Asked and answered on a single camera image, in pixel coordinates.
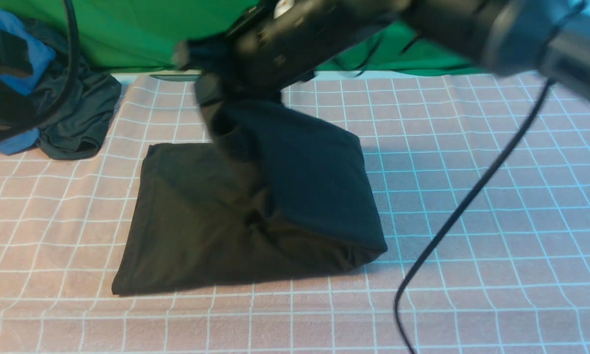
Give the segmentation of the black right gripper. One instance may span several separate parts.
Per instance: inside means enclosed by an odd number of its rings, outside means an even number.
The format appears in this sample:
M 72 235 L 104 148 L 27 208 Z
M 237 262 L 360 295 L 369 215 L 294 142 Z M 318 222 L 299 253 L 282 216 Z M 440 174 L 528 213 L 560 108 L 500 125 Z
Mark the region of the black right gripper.
M 198 68 L 201 105 L 276 99 L 317 67 L 385 30 L 406 0 L 261 0 L 228 29 L 176 46 L 177 69 Z

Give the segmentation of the gray left robot arm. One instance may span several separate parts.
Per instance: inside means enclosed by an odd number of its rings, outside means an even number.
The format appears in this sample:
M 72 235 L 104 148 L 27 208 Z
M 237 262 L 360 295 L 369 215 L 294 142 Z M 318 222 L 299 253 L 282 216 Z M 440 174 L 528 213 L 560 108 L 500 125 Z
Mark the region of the gray left robot arm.
M 0 30 L 0 76 L 21 79 L 32 74 L 25 39 Z M 41 123 L 32 100 L 0 79 L 0 142 L 32 130 Z

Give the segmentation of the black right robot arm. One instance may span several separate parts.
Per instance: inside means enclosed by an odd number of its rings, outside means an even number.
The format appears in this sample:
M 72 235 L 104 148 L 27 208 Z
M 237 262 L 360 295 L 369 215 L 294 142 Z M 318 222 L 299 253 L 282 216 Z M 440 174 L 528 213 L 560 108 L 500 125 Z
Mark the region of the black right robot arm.
M 568 0 L 262 0 L 223 33 L 175 48 L 180 70 L 281 90 L 395 22 L 499 76 L 535 70 L 590 102 L 590 15 Z

